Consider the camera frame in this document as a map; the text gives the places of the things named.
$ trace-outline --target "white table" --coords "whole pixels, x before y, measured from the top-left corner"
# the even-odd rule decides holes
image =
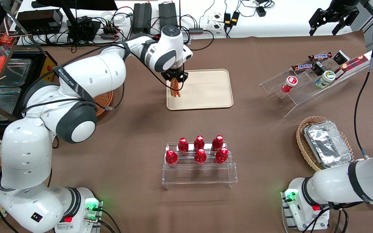
[[[43,7],[33,9],[31,7],[32,0],[23,0],[19,12],[27,10],[41,10],[41,9],[56,9],[56,7]],[[152,4],[152,18],[158,17],[158,4],[164,2],[162,1],[151,1]],[[229,33],[230,37],[299,37],[299,36],[309,36],[310,26],[309,19],[314,14],[317,8],[327,9],[331,0],[275,0],[275,7],[273,9],[266,10],[266,16],[259,17],[257,13],[252,17],[242,17],[238,19],[238,23],[234,26]],[[116,1],[118,7],[130,6],[133,7],[134,3],[145,3],[146,1]],[[181,4],[181,15],[190,14],[197,21],[202,16],[204,11],[211,6],[213,0],[175,0],[176,13],[179,15],[179,2]],[[238,0],[226,0],[228,5],[227,12],[232,13],[237,7]],[[250,1],[243,2],[246,6],[254,6]],[[241,6],[239,8],[240,12],[243,15],[253,15],[254,9]],[[206,29],[208,24],[208,16],[214,14],[215,12],[224,13],[225,4],[223,0],[215,0],[215,4],[209,9],[206,15],[201,18],[201,27]],[[131,13],[131,10],[128,8],[123,8],[119,12]],[[64,17],[62,20],[61,31],[67,29],[66,21],[67,17],[62,11]],[[77,10],[77,17],[87,15],[89,17],[99,17],[103,13],[102,11],[94,10]],[[337,23],[328,23],[317,29],[315,36],[324,36],[332,35],[332,30]],[[186,28],[192,28],[193,23],[190,18],[182,18],[182,25]],[[126,19],[125,24],[119,27],[125,32],[125,35],[129,32],[130,20]],[[154,28],[159,28],[159,21],[154,26]],[[352,32],[350,27],[345,27],[339,31],[338,34],[346,34]],[[158,31],[151,29],[151,34],[157,34]],[[53,36],[50,41],[56,41],[59,36]],[[211,38],[212,36],[209,33],[204,33],[203,35],[193,35],[192,39],[204,39]],[[58,41],[66,42],[67,35],[62,34]],[[225,38],[224,36],[216,36],[216,38]],[[45,42],[40,40],[37,36],[34,36],[34,39],[44,44]],[[100,36],[96,36],[94,39],[96,43],[109,42],[103,40]],[[19,40],[19,45],[27,43],[25,41]]]

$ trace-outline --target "brown table surface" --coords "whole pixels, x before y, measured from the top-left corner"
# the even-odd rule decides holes
[[[193,41],[190,47],[200,48],[208,42]],[[71,54],[69,48],[47,48],[59,63],[90,49],[78,48]],[[292,179],[314,174],[296,143],[299,123],[309,116],[335,121],[355,158],[361,158],[353,116],[366,72],[355,75],[340,91],[286,118],[284,103],[258,85],[307,55],[324,50],[336,53],[339,49],[350,57],[365,53],[363,34],[216,39],[207,49],[196,51],[185,68],[227,69],[234,105],[178,112],[166,108],[165,88],[138,60],[129,58],[121,107],[103,115],[87,141],[75,145],[62,142],[54,150],[51,184],[92,190],[105,201],[105,210],[114,216],[123,233],[282,233],[279,192]],[[120,89],[115,91],[114,103],[120,93]],[[180,137],[193,141],[198,134],[206,140],[217,134],[225,137],[237,162],[238,183],[231,188],[209,184],[165,190],[161,169],[166,143]],[[373,71],[359,104],[358,134],[373,157]],[[373,232],[373,205],[361,204],[349,208],[348,213],[348,232]],[[333,232],[336,217],[333,212],[330,229],[320,232]],[[19,232],[28,232],[11,217],[8,220]],[[4,232],[10,229],[0,220],[0,233]]]

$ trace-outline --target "beige tray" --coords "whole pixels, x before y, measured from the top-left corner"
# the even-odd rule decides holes
[[[225,69],[195,70],[179,91],[181,97],[172,97],[166,90],[169,110],[229,108],[233,105],[230,75]]]

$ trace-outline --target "white jar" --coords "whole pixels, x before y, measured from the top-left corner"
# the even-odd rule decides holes
[[[333,71],[325,71],[319,79],[316,81],[316,86],[318,88],[325,88],[326,85],[335,80],[336,75]]]

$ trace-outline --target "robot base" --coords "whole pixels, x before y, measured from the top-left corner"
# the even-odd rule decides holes
[[[100,224],[89,222],[88,219],[101,218],[101,211],[92,211],[87,208],[102,208],[103,202],[99,202],[93,193],[86,188],[77,188],[77,190],[82,195],[82,200],[80,208],[77,214],[73,217],[73,220],[69,223],[62,222],[58,223],[54,230],[56,233],[100,233]]]
[[[290,211],[291,218],[287,216],[288,225],[290,226],[289,222],[291,219],[296,224],[298,230],[303,231],[306,227],[316,218],[317,214],[320,213],[320,210],[314,211],[312,206],[310,206],[302,194],[302,183],[305,179],[304,178],[296,178],[292,180],[289,184],[289,188],[281,193],[282,201],[291,198],[293,201],[286,202],[283,205],[286,208],[286,204],[288,205],[288,209]],[[329,211],[324,212],[318,219],[315,224],[315,230],[322,230],[328,228],[328,220],[329,220]]]

